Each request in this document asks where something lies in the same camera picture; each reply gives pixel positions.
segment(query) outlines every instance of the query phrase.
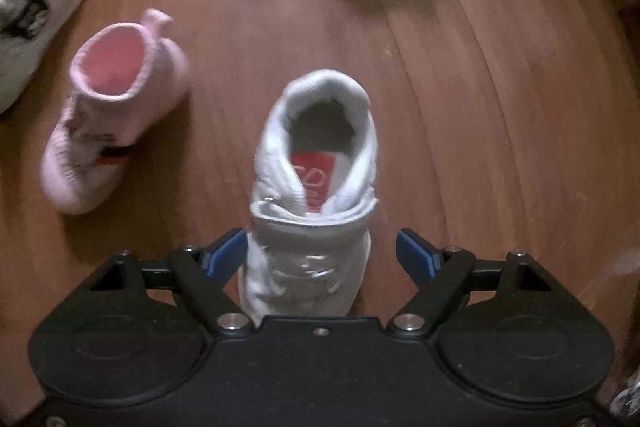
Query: heel pull tab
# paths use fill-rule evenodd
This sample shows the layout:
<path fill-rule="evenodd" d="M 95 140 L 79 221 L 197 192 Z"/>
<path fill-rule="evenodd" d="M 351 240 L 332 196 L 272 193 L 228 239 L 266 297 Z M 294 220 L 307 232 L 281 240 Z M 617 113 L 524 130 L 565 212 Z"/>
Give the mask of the heel pull tab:
<path fill-rule="evenodd" d="M 142 15 L 140 24 L 142 24 L 149 33 L 151 33 L 154 40 L 157 40 L 162 36 L 162 28 L 172 20 L 173 19 L 166 13 L 154 8 L 149 8 L 145 10 L 145 13 Z"/>

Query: brown wood surface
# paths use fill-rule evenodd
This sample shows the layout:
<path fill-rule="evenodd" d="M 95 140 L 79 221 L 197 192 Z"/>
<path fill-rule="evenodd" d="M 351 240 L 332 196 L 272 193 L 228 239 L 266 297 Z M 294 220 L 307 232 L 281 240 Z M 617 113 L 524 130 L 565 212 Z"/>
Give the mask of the brown wood surface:
<path fill-rule="evenodd" d="M 483 257 L 532 251 L 622 350 L 640 259 L 640 110 L 622 2 L 86 0 L 0 120 L 2 416 L 40 397 L 30 331 L 106 256 L 157 257 L 248 223 L 264 119 L 316 68 L 367 89 L 380 138 L 381 203 L 355 312 L 386 320 L 415 292 L 394 258 L 396 230 L 412 227 Z M 147 7 L 175 19 L 190 99 L 143 138 L 107 203 L 59 216 L 39 163 L 69 61 Z"/>

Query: black robotic gripper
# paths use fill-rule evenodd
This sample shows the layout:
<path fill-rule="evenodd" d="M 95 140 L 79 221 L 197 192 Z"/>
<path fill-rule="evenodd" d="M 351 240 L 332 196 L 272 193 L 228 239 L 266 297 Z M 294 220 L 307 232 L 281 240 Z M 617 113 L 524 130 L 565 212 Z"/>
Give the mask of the black robotic gripper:
<path fill-rule="evenodd" d="M 616 425 L 594 400 L 609 333 L 532 257 L 480 261 L 409 229 L 396 252 L 418 293 L 386 328 L 375 317 L 254 328 L 222 291 L 246 255 L 240 229 L 164 261 L 114 255 L 33 333 L 46 400 L 22 425 Z M 474 291 L 495 296 L 468 305 Z"/>

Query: silver bolt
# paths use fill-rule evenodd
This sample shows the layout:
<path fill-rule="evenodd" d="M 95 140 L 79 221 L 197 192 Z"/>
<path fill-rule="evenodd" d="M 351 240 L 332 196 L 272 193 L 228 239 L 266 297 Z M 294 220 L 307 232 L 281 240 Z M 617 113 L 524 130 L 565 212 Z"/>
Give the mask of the silver bolt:
<path fill-rule="evenodd" d="M 413 313 L 403 313 L 394 318 L 396 328 L 402 331 L 415 331 L 424 326 L 424 318 Z"/>
<path fill-rule="evenodd" d="M 66 422 L 60 416 L 49 416 L 44 425 L 46 427 L 66 427 Z"/>
<path fill-rule="evenodd" d="M 242 313 L 225 313 L 218 317 L 218 325 L 227 331 L 241 330 L 249 324 L 249 317 Z"/>
<path fill-rule="evenodd" d="M 578 418 L 575 427 L 596 427 L 596 422 L 588 416 L 583 416 L 582 418 Z"/>
<path fill-rule="evenodd" d="M 326 337 L 330 333 L 329 328 L 316 328 L 314 329 L 314 335 L 316 337 Z"/>

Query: pink sneaker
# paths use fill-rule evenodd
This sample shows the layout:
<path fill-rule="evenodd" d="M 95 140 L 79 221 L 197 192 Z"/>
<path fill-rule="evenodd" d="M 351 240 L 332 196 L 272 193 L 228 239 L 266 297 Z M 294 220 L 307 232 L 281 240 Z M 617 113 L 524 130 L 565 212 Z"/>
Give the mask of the pink sneaker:
<path fill-rule="evenodd" d="M 116 187 L 130 150 L 186 93 L 187 60 L 162 38 L 171 17 L 107 26 L 71 61 L 73 90 L 42 159 L 42 188 L 64 214 L 84 214 Z"/>

